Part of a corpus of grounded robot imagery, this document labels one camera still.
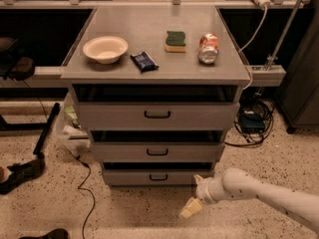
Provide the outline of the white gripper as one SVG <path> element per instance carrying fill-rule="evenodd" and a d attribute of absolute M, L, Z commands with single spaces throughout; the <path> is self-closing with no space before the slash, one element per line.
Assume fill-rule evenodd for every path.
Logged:
<path fill-rule="evenodd" d="M 196 197 L 198 199 L 192 197 L 186 203 L 185 207 L 179 213 L 181 218 L 188 218 L 199 212 L 203 208 L 202 203 L 205 205 L 215 204 L 218 201 L 226 199 L 226 193 L 220 177 L 203 178 L 199 174 L 195 174 L 193 178 L 197 185 Z"/>

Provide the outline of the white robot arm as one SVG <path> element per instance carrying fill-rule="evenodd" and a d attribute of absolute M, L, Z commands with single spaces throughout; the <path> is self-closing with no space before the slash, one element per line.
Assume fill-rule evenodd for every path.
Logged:
<path fill-rule="evenodd" d="M 218 177 L 202 178 L 196 174 L 194 179 L 195 196 L 180 211 L 182 218 L 221 200 L 257 199 L 319 234 L 318 195 L 262 182 L 238 168 L 229 168 Z"/>

